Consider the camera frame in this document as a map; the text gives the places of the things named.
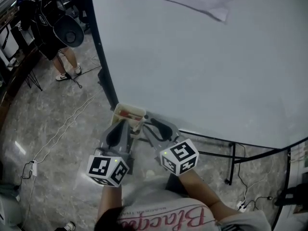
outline white cable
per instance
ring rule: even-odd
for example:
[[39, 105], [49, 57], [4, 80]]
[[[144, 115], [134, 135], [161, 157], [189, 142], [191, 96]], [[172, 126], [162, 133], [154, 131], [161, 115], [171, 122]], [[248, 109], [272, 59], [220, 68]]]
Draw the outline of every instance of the white cable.
[[[96, 93], [94, 96], [92, 96], [91, 98], [89, 98], [80, 108], [78, 108], [78, 109], [74, 112], [74, 114], [76, 114], [76, 112], [77, 112], [79, 109], [81, 109], [89, 100], [92, 99], [92, 100], [83, 108], [83, 110], [75, 117], [74, 121], [68, 125], [68, 127], [65, 129], [64, 133], [61, 134], [61, 136], [58, 138], [56, 144], [59, 142], [60, 138], [65, 134], [65, 132], [67, 131], [67, 129], [76, 121], [77, 117], [78, 117], [82, 112], [84, 112], [84, 110], [87, 108], [87, 106], [88, 106], [90, 103], [92, 103], [92, 102], [94, 101], [95, 97], [96, 97], [100, 92], [102, 92], [102, 90], [103, 90], [103, 89], [101, 89], [98, 93]], [[41, 162], [43, 162], [43, 161], [45, 160], [45, 158], [49, 155], [49, 153], [51, 152], [52, 148], [53, 148], [56, 144], [54, 144], [54, 145], [51, 147], [51, 149], [49, 150], [49, 152], [44, 156], [43, 160], [40, 161], [40, 162], [38, 162], [38, 164], [41, 163]], [[38, 156], [38, 154], [42, 151], [42, 149], [35, 155], [34, 159]], [[29, 212], [30, 212], [30, 201], [31, 201], [32, 192], [33, 192], [33, 189], [34, 189], [34, 183], [35, 183], [36, 178], [37, 178], [37, 177], [35, 176], [35, 177], [34, 177], [34, 180], [33, 180], [32, 189], [31, 189], [31, 193], [30, 193], [30, 197], [29, 197], [29, 203], [28, 203], [27, 214], [26, 214], [26, 218], [25, 218], [25, 220], [24, 220], [24, 223], [23, 223], [21, 229], [24, 227], [24, 225], [25, 225], [25, 223], [26, 223], [26, 221], [27, 221], [27, 219], [28, 219], [28, 217], [29, 217]]]
[[93, 57], [91, 58], [91, 62], [92, 62], [94, 65], [97, 65], [97, 66], [101, 65], [100, 60], [99, 60], [99, 59], [94, 59], [95, 57], [97, 57], [97, 55], [96, 55], [96, 56], [93, 56]]
[[31, 193], [30, 193], [30, 197], [29, 197], [29, 203], [28, 203], [28, 211], [27, 211], [26, 218], [25, 218], [25, 220], [24, 220], [24, 223], [23, 223], [21, 229], [23, 229], [23, 227], [24, 227], [24, 225], [25, 225], [25, 223], [26, 223], [26, 221], [27, 221], [27, 219], [28, 219], [28, 217], [29, 217], [29, 212], [30, 212], [30, 201], [31, 201], [32, 192], [33, 192], [33, 188], [34, 188], [34, 182], [35, 182], [35, 179], [36, 179], [36, 178], [37, 178], [37, 177], [35, 176], [35, 177], [34, 177], [34, 180], [33, 180], [33, 185], [32, 185], [32, 189], [31, 189]]
[[273, 157], [272, 157], [272, 158], [271, 158], [271, 167], [270, 167], [270, 170], [268, 171], [268, 173], [264, 176], [264, 178], [263, 178], [262, 180], [259, 180], [259, 181], [255, 182], [254, 184], [252, 184], [250, 187], [247, 188], [247, 191], [244, 192], [245, 202], [246, 202], [246, 194], [248, 193], [248, 190], [249, 190], [250, 188], [252, 188], [254, 185], [256, 185], [256, 184], [258, 184], [258, 183], [264, 181], [265, 178], [269, 175], [269, 173], [270, 173], [271, 170], [273, 169], [273, 166], [274, 166], [274, 159], [273, 159]]
[[82, 112], [84, 112], [84, 110], [87, 108], [87, 106], [88, 106], [90, 103], [92, 103], [92, 102], [94, 101], [95, 97], [96, 97], [100, 92], [102, 92], [102, 89], [101, 89], [98, 93], [96, 93], [93, 97], [90, 98], [90, 99], [92, 99], [92, 100], [91, 100], [91, 101], [83, 108], [83, 110], [74, 118], [73, 122], [71, 122], [71, 123], [67, 126], [67, 128], [65, 129], [65, 131], [64, 131], [64, 132], [60, 135], [60, 137], [58, 138], [57, 142], [50, 148], [50, 150], [48, 151], [48, 153], [44, 156], [43, 160], [39, 161], [38, 164], [42, 163], [42, 162], [45, 160], [45, 158], [49, 155], [49, 153], [51, 152], [51, 150], [53, 149], [53, 147], [59, 142], [60, 138], [66, 133], [67, 129], [76, 121], [77, 117], [78, 117]]
[[47, 146], [47, 145], [50, 143], [50, 141], [52, 141], [52, 140], [58, 135], [60, 129], [63, 128], [63, 127], [65, 126], [65, 124], [67, 123], [67, 121], [68, 121], [70, 118], [72, 118], [72, 117], [77, 113], [77, 111], [78, 111], [79, 109], [81, 109], [89, 100], [91, 100], [92, 98], [96, 97], [96, 95], [99, 94], [101, 91], [102, 91], [102, 89], [101, 89], [98, 93], [96, 93], [94, 96], [92, 96], [92, 97], [90, 97], [88, 100], [86, 100], [86, 101], [84, 102], [83, 105], [81, 105], [77, 110], [75, 110], [75, 112], [74, 112], [68, 119], [66, 119], [66, 121], [64, 122], [64, 124], [58, 129], [58, 131], [57, 131], [57, 133], [55, 134], [55, 136], [53, 136], [53, 137], [48, 141], [48, 143], [45, 144], [45, 145], [39, 150], [39, 152], [35, 155], [35, 157], [33, 158], [33, 160], [35, 160], [36, 157], [38, 156], [38, 154], [40, 154], [40, 152], [45, 148], [45, 146]]

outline black cable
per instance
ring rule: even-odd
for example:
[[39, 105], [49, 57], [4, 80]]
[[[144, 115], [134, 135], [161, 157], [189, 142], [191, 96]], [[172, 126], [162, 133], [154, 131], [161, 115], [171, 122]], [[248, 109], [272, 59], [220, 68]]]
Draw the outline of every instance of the black cable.
[[24, 180], [28, 180], [28, 179], [31, 178], [31, 176], [32, 176], [32, 171], [31, 171], [31, 170], [29, 171], [29, 176], [28, 176], [28, 177], [25, 177], [24, 174], [25, 174], [25, 168], [26, 168], [26, 166], [27, 166], [28, 164], [32, 163], [32, 162], [33, 162], [33, 161], [30, 161], [30, 162], [28, 162], [28, 163], [25, 164], [24, 169], [23, 169], [23, 173], [22, 173], [22, 175], [21, 175], [21, 177], [20, 177], [20, 184], [17, 185], [17, 186], [15, 186], [15, 187], [16, 187], [16, 190], [21, 186], [21, 184], [22, 184], [22, 182], [23, 182], [23, 179], [24, 179]]
[[77, 80], [72, 79], [72, 81], [74, 81], [74, 82], [79, 86], [80, 89], [82, 88], [82, 85], [80, 85], [79, 82], [78, 82]]
[[[244, 157], [246, 157], [246, 148], [245, 148], [245, 146], [243, 146], [242, 144], [239, 144], [239, 143], [238, 143], [238, 145], [240, 145], [240, 146], [242, 146], [242, 147], [244, 148]], [[240, 176], [240, 171], [241, 171], [241, 163], [239, 163], [239, 171], [238, 171], [238, 173], [237, 173], [237, 176], [240, 178], [242, 184], [243, 184], [243, 185], [245, 186], [245, 188], [246, 188], [245, 193], [244, 193], [244, 202], [243, 202], [243, 204], [245, 204], [245, 202], [246, 202], [245, 196], [246, 196], [246, 193], [247, 193], [247, 191], [248, 191], [248, 186], [244, 183], [243, 179], [241, 178], [241, 176]]]
[[268, 199], [268, 200], [272, 200], [272, 199], [273, 199], [273, 197], [271, 197], [271, 196], [267, 196], [267, 197], [258, 197], [258, 198], [255, 200], [255, 207], [254, 207], [253, 210], [255, 210], [255, 209], [259, 210], [259, 209], [257, 208], [257, 206], [256, 206], [257, 201], [258, 201], [259, 198], [266, 198], [266, 199]]
[[256, 207], [256, 202], [255, 202], [255, 200], [250, 200], [250, 201], [248, 202], [248, 204], [246, 204], [246, 205], [244, 206], [244, 209], [246, 209], [246, 208], [248, 207], [248, 205], [249, 205], [251, 202], [254, 202], [254, 210], [255, 210], [255, 208], [258, 209], [258, 208]]
[[88, 72], [90, 72], [90, 71], [92, 71], [92, 70], [94, 70], [94, 69], [97, 69], [97, 68], [99, 68], [99, 67], [101, 67], [101, 66], [102, 66], [102, 65], [99, 65], [98, 67], [95, 67], [95, 68], [93, 68], [93, 69], [90, 69], [89, 71], [84, 72], [84, 73], [82, 73], [81, 75], [76, 76], [75, 78], [73, 78], [73, 80], [75, 80], [75, 79], [77, 79], [79, 76], [82, 76], [82, 75], [84, 75], [84, 74], [86, 74], [86, 73], [88, 73]]

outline black backpack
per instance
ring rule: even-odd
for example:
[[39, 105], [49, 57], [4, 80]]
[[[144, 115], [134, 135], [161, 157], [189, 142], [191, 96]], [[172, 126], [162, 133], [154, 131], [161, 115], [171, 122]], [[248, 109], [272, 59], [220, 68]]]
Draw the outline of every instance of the black backpack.
[[84, 32], [77, 21], [66, 14], [62, 0], [31, 1], [36, 3], [36, 24], [52, 27], [55, 36], [67, 46], [77, 47], [83, 42]]

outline red lettering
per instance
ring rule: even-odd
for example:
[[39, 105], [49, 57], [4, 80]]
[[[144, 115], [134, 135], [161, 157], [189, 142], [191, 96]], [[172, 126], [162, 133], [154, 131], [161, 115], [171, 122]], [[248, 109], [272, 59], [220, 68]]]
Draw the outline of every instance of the red lettering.
[[147, 219], [147, 218], [143, 219], [142, 214], [143, 213], [140, 213], [140, 215], [139, 215], [139, 224], [138, 224], [137, 230], [146, 230], [149, 227], [149, 225], [150, 225], [149, 219]]
[[125, 228], [126, 226], [128, 226], [128, 222], [122, 221], [122, 222], [121, 222], [121, 225], [122, 225], [123, 228]]
[[172, 229], [173, 231], [181, 230], [182, 223], [184, 222], [183, 220], [184, 220], [184, 216], [185, 216], [185, 211], [184, 211], [184, 210], [181, 210], [181, 211], [179, 212], [179, 216], [180, 216], [180, 219], [179, 219], [177, 225], [175, 225], [175, 226], [173, 227], [173, 229]]
[[153, 218], [151, 221], [154, 221], [155, 219], [157, 219], [157, 224], [154, 225], [153, 223], [150, 223], [150, 227], [153, 227], [153, 228], [157, 228], [157, 227], [160, 227], [161, 223], [162, 223], [162, 219], [160, 217], [157, 217], [157, 218]]
[[[195, 213], [196, 211], [198, 211], [197, 213], [200, 212], [200, 214], [197, 214], [195, 217], [191, 217], [191, 213], [193, 212], [194, 214], [196, 214]], [[195, 207], [193, 209], [190, 209], [185, 215], [185, 218], [190, 220], [187, 223], [187, 226], [188, 227], [199, 227], [201, 225], [206, 224], [207, 221], [205, 222], [204, 217], [205, 216], [204, 216], [203, 206], [198, 206], [198, 207]]]
[[172, 224], [175, 223], [175, 221], [176, 221], [176, 219], [177, 219], [177, 214], [172, 213], [172, 214], [170, 215], [170, 217], [168, 217], [168, 215], [165, 215], [165, 216], [163, 216], [163, 218], [165, 218], [165, 225], [172, 225]]

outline dark hair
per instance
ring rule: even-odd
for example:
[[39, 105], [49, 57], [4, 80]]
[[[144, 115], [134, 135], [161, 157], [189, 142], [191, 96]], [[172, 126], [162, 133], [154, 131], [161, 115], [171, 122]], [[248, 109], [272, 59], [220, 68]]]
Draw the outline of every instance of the dark hair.
[[135, 231], [132, 226], [123, 227], [117, 222], [124, 208], [114, 208], [107, 210], [95, 225], [94, 231], [112, 230], [112, 231]]

